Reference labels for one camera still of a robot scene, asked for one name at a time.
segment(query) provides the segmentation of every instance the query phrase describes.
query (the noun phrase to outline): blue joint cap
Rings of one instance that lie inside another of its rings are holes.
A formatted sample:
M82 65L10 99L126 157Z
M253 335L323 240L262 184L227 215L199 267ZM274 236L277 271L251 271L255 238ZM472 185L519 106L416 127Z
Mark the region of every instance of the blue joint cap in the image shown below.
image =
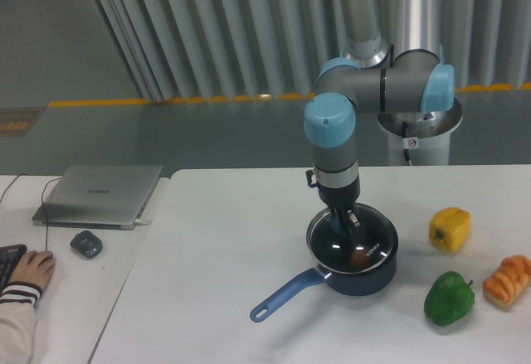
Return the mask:
M430 79L422 95L421 112L447 111L454 104L455 81L454 67L437 65L431 72Z
M326 71L331 70L332 68L337 67L337 66L351 66L351 67L357 68L358 70L361 68L359 64L354 60L347 59L346 57L336 57L324 63L323 68L321 68L321 73L319 74L319 78L323 76L323 74Z
M316 146L337 147L348 140L355 128L352 103L339 93L316 95L304 109L304 131Z

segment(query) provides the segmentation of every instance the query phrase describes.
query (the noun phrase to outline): yellow line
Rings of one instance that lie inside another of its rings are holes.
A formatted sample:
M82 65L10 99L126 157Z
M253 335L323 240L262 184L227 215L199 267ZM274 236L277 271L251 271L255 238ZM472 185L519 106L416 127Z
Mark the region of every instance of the yellow line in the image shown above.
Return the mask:
M531 83L522 84L520 90L531 90ZM515 90L510 84L492 84L490 86L483 85L468 85L465 88L455 88L456 93L470 93L470 92L492 92L492 91L508 91ZM284 93L280 95L280 100L308 100L315 97L315 92L311 92L306 96L299 93ZM160 104L186 104L186 103L227 103L231 101L265 101L273 100L272 95L262 94L254 97L248 95L237 95L232 99L226 96L212 96L204 99L200 96L189 97L184 99L182 97L174 97L167 99ZM72 100L72 101L52 101L49 107L86 107L98 105L144 105L150 104L146 99L108 99L108 100Z
M52 101L48 107L81 107L94 105L142 105L147 104L146 99L109 99L109 100L72 100Z
M493 92L501 90L514 90L514 87L510 84L492 84L489 86L483 85L468 85L463 89L455 89L457 93L463 92Z

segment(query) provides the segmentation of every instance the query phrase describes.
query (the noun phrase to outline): brown egg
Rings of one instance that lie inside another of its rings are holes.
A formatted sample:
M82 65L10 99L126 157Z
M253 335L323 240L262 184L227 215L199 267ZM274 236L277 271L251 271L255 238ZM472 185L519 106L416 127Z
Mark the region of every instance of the brown egg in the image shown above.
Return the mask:
M370 265L371 258L367 256L369 249L370 247L368 245L354 247L352 254L350 254L350 267L352 270L363 270Z

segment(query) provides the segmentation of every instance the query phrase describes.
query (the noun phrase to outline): black pot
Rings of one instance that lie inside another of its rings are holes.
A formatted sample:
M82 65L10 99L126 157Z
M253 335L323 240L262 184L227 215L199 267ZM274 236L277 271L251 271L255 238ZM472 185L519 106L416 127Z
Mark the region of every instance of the black pot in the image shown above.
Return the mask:
M306 244L318 264L296 275L264 302L251 310L259 323L303 289L326 283L341 294L374 294L391 281L397 269L398 235L394 225L379 211L356 203L359 220L355 241L334 222L329 208L309 223Z

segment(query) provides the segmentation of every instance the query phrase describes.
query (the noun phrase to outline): silver laptop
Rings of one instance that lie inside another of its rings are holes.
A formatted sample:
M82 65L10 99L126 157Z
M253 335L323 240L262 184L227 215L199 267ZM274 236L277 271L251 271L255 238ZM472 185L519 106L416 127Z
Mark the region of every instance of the silver laptop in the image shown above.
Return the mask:
M50 226L132 230L161 166L72 165L33 216Z

